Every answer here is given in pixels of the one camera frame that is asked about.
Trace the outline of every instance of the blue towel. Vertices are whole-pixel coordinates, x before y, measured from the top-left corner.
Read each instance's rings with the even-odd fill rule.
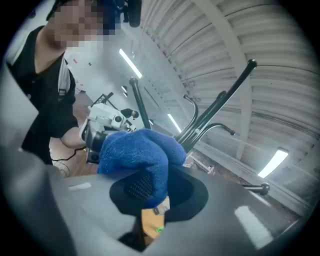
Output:
[[[158,206],[168,195],[168,164],[182,166],[185,160],[186,152],[172,137],[149,129],[119,131],[103,142],[97,173],[111,174],[123,169],[149,172],[153,194],[144,206],[149,209]]]

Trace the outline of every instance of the white wall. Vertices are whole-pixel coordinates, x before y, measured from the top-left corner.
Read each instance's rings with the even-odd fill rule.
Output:
[[[47,23],[46,17],[55,0],[45,0],[36,8],[35,18],[28,18],[20,30],[32,31]],[[121,30],[116,36],[109,38],[97,38],[96,41],[83,42],[80,47],[68,48],[65,58],[69,62],[70,70],[75,79],[84,85],[87,95],[95,101],[101,94],[114,95],[110,101],[120,110],[130,108],[138,110],[132,88],[129,85],[131,76],[136,76],[128,64],[119,54],[123,48],[129,54],[131,41]],[[128,98],[125,98],[121,89],[122,85],[128,86]],[[137,129],[144,127],[141,117],[130,119]]]

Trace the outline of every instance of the gray surface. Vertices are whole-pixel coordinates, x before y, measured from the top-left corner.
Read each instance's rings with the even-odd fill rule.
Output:
[[[273,208],[266,206],[242,186],[195,169],[185,169],[201,180],[208,189],[209,199],[192,220],[168,223],[146,255],[253,255],[255,250],[235,216],[240,206],[249,206],[258,219],[277,236],[287,222]]]
[[[266,206],[240,185],[197,170],[187,173],[201,180],[208,189],[209,199],[202,211],[192,220],[168,223],[158,239],[144,252],[145,255],[250,255],[256,250],[248,239],[234,212],[240,206],[249,206],[274,237],[283,232],[287,222],[273,208]],[[92,187],[70,192],[68,186],[89,182]],[[115,179],[105,175],[81,177],[51,177],[55,198],[62,216],[82,255],[120,250],[116,241],[131,230],[135,218],[119,212],[109,197],[109,188]],[[124,246],[123,250],[133,251]]]
[[[139,255],[117,241],[133,227],[135,218],[121,214],[109,197],[114,181],[103,175],[62,178],[49,169],[50,183],[78,255]],[[68,186],[89,182],[92,187],[68,191]]]

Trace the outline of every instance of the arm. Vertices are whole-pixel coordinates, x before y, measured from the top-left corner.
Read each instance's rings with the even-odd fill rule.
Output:
[[[82,148],[86,145],[86,143],[80,138],[79,133],[79,127],[72,127],[60,138],[60,140],[67,148]]]
[[[68,148],[82,148],[86,143],[80,138],[78,121],[73,115],[73,104],[75,98],[75,79],[70,73],[70,89],[64,98],[59,101],[56,111],[50,120],[51,137],[60,138],[61,142]]]

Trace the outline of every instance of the wooden floor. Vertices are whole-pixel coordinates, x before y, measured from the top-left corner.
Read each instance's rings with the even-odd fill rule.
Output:
[[[73,105],[73,115],[78,120],[79,125],[81,125],[85,121],[87,115],[89,115],[88,106],[91,104],[92,101],[85,93],[81,92],[76,96],[76,101]],[[66,159],[74,153],[73,149],[65,147],[58,138],[51,138],[49,147],[52,159]],[[87,152],[84,150],[79,150],[77,151],[76,155],[68,161],[53,161],[52,163],[60,170],[65,170],[66,172],[68,172],[69,168],[69,176],[96,174],[98,165],[87,164],[86,159]]]

